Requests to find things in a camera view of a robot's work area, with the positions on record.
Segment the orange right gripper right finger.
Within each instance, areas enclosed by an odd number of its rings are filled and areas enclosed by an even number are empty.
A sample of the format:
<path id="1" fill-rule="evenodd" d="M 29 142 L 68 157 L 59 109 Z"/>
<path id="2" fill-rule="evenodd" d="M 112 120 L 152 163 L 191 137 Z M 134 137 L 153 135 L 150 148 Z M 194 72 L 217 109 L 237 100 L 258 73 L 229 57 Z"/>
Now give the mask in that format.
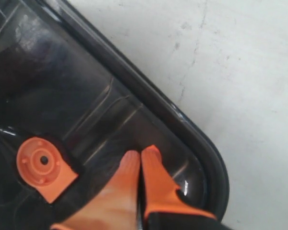
<path id="1" fill-rule="evenodd" d="M 141 153 L 145 187 L 144 226 L 216 227 L 214 214 L 184 203 L 178 196 L 180 186 L 162 164 L 159 149 L 152 145 Z"/>

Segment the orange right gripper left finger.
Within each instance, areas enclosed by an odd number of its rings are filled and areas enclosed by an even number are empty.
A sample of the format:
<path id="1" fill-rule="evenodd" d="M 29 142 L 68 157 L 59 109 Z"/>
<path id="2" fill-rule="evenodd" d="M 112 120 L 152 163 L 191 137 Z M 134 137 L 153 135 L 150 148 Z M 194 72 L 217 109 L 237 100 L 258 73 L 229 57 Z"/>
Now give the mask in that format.
<path id="1" fill-rule="evenodd" d="M 104 188 L 83 208 L 51 230 L 136 230 L 140 154 L 126 152 Z"/>

